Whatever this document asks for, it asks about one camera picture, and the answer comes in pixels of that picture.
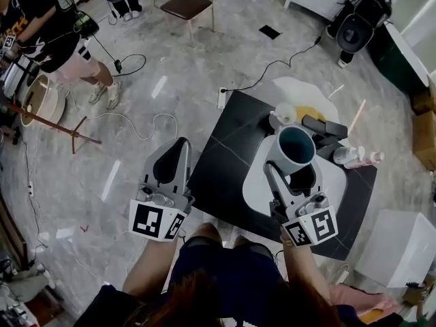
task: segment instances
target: gray tile floor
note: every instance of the gray tile floor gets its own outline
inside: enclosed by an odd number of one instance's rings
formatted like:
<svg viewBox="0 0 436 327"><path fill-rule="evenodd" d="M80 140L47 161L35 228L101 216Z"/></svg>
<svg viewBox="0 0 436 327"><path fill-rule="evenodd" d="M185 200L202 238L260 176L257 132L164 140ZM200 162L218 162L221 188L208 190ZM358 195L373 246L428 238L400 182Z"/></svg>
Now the gray tile floor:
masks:
<svg viewBox="0 0 436 327"><path fill-rule="evenodd" d="M104 19L109 10L104 0L92 0L80 6L100 22L97 34L102 44L118 59L129 54L144 54L147 63L139 72L121 78L121 103L113 112L127 115L138 133L147 137L153 132L153 116L173 114L177 118L178 135L187 137L197 161L220 110L217 89L246 87L253 84L265 66L275 59L290 55L312 45L324 27L324 21L292 5L283 9L284 0L216 0L216 32L208 29L210 14L194 22L195 42L189 43L185 23L169 18L153 7L153 0L140 0L144 11L139 19L110 26ZM258 29L268 24L282 32L270 40ZM104 62L110 57L93 40L91 52ZM264 80L292 76L318 86L339 110L341 122L349 125L363 99L367 104L349 137L352 144L361 144L367 151L383 151L385 162L379 164L375 188L367 216L351 249L347 263L357 262L377 214L381 209L422 212L431 216L431 178L412 155L412 112L409 100L390 84L373 66L368 54L360 52L346 69L336 65L339 48L324 38L306 54L294 57L292 69L282 64L270 67ZM140 57L130 57L123 71L136 69ZM162 76L168 81L155 99L151 91ZM91 88L83 82L71 87L82 116L95 117L106 112L106 97L94 106L88 105ZM256 88L246 91L258 96ZM67 97L67 108L61 123L73 128L80 120L73 95ZM40 225L40 240L47 249L38 247L42 261L57 278L58 291L67 310L80 315L103 281L122 286L127 271L138 257L144 241L128 233L128 203L136 194L145 159L175 134L174 121L156 119L155 135L139 140L130 124L119 116L104 116L87 121L82 133L103 141L101 146L80 144L72 155L70 137L38 126L24 129L28 145L29 176L35 185L33 204ZM2 194L21 232L33 249L37 227L27 197L25 146L4 146L1 152ZM121 165L108 197L102 192L116 161ZM194 211L184 229L190 235L203 220ZM80 227L87 227L83 232ZM235 236L228 224L220 224L227 244ZM253 240L268 245L273 253L280 245L248 234ZM317 257L317 262L331 278L342 264ZM368 283L370 290L379 289Z"/></svg>

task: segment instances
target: cardboard box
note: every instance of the cardboard box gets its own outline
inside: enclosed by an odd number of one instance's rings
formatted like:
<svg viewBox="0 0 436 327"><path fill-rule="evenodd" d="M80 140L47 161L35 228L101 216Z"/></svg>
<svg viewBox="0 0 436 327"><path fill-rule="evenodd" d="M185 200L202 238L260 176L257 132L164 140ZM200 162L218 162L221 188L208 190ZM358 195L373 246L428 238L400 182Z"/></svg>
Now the cardboard box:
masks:
<svg viewBox="0 0 436 327"><path fill-rule="evenodd" d="M416 114L422 114L429 110L436 112L436 84L430 76L427 76L427 78L429 80L429 89L413 97Z"/></svg>
<svg viewBox="0 0 436 327"><path fill-rule="evenodd" d="M418 289L407 288L407 291L404 293L403 300L411 305L418 305L422 299L423 291L427 291L427 294L431 293L431 291L435 287L436 278L427 275L424 279L424 282L425 282L424 288L418 288Z"/></svg>
<svg viewBox="0 0 436 327"><path fill-rule="evenodd" d="M414 155L427 169L436 170L436 116L433 111L414 117Z"/></svg>

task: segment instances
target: brown chair seat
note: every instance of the brown chair seat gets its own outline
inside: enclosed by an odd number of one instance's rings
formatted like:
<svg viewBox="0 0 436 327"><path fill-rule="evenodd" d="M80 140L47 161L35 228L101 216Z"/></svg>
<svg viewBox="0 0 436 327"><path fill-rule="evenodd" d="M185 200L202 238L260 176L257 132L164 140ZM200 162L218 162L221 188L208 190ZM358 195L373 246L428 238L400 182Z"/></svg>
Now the brown chair seat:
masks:
<svg viewBox="0 0 436 327"><path fill-rule="evenodd" d="M161 10L185 20L191 20L212 5L210 0L169 0Z"/></svg>

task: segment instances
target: gray mug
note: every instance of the gray mug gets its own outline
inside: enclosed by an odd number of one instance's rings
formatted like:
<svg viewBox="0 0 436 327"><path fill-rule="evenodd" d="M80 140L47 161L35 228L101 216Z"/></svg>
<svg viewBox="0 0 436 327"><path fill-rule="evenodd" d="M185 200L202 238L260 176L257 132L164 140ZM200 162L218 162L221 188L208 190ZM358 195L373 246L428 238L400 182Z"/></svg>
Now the gray mug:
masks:
<svg viewBox="0 0 436 327"><path fill-rule="evenodd" d="M268 153L266 161L272 161L289 176L311 164L316 155L312 137L298 126L285 126L280 130Z"/></svg>

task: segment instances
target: black table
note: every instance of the black table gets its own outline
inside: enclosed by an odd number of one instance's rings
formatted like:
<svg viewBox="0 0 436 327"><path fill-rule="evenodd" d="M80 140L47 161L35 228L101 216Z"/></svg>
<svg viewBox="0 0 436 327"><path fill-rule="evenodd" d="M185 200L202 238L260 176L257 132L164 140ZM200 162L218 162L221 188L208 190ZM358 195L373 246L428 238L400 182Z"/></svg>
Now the black table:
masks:
<svg viewBox="0 0 436 327"><path fill-rule="evenodd" d="M279 242L279 224L250 208L243 197L243 183L260 143L274 131L268 115L274 108L240 91L234 91L216 124L188 188L196 198L194 206L216 218L254 234ZM317 154L332 159L333 144ZM377 168L366 166L345 170L347 188L337 210L339 233L312 247L312 252L345 260L367 211Z"/></svg>

